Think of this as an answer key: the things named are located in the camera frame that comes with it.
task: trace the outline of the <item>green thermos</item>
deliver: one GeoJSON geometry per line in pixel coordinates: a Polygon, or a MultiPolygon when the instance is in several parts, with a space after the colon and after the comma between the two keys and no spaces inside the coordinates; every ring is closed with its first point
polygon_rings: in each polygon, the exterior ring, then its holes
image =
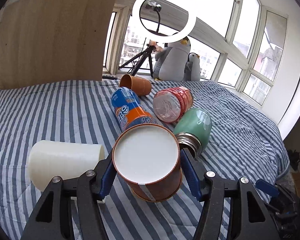
{"type": "Polygon", "coordinates": [[[173,130],[180,149],[186,147],[196,158],[208,145],[212,128],[211,117],[200,108],[189,109],[173,130]]]}

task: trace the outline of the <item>metal screw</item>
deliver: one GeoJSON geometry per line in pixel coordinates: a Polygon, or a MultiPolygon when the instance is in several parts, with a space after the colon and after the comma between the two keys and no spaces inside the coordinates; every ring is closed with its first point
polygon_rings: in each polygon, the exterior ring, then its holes
{"type": "Polygon", "coordinates": [[[213,178],[216,174],[213,171],[207,171],[207,176],[213,178]]]}
{"type": "Polygon", "coordinates": [[[88,170],[88,171],[86,172],[86,175],[87,175],[88,177],[93,176],[93,175],[94,175],[94,170],[88,170]]]}
{"type": "Polygon", "coordinates": [[[242,177],[240,180],[244,184],[247,184],[249,182],[249,180],[246,177],[242,177]]]}
{"type": "Polygon", "coordinates": [[[53,182],[53,183],[57,183],[57,182],[59,182],[60,180],[61,180],[61,178],[60,178],[59,176],[55,176],[55,177],[52,178],[52,182],[53,182]]]}

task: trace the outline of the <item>large penguin plush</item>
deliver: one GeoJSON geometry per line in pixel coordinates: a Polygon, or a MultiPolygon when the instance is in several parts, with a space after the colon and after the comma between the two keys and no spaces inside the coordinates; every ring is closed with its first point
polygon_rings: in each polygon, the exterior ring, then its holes
{"type": "Polygon", "coordinates": [[[196,53],[190,53],[185,67],[183,81],[200,81],[200,56],[196,53]]]}
{"type": "Polygon", "coordinates": [[[182,81],[191,46],[188,37],[168,43],[154,56],[153,77],[163,81],[182,81]]]}

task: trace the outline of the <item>bed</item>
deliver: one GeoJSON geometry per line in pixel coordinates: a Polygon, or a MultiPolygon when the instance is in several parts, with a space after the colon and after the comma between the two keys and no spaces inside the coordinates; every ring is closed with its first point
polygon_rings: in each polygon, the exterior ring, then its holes
{"type": "MultiPolygon", "coordinates": [[[[210,141],[200,156],[207,170],[223,178],[246,176],[253,183],[264,179],[271,184],[287,173],[289,159],[277,126],[224,87],[213,81],[152,84],[151,94],[140,98],[150,113],[157,91],[181,85],[192,91],[194,106],[210,113],[210,141]]],[[[0,226],[10,239],[20,239],[41,195],[27,173],[31,147],[40,140],[99,143],[107,155],[121,134],[109,100],[118,87],[118,81],[66,81],[0,90],[0,226]]],[[[75,239],[81,239],[76,202],[71,205],[75,239]]],[[[185,179],[172,198],[147,203],[117,176],[99,207],[109,239],[176,240],[192,239],[202,205],[185,179]]],[[[220,239],[226,239],[229,208],[225,199],[220,239]]]]}

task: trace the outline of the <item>small penguin plush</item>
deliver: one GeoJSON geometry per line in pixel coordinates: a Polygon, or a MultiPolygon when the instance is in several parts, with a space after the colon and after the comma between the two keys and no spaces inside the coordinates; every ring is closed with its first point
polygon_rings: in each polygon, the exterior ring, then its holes
{"type": "Polygon", "coordinates": [[[200,56],[190,53],[182,81],[200,81],[200,56]]]}
{"type": "Polygon", "coordinates": [[[168,43],[163,51],[154,56],[153,77],[163,81],[182,81],[190,49],[188,37],[168,43]]]}

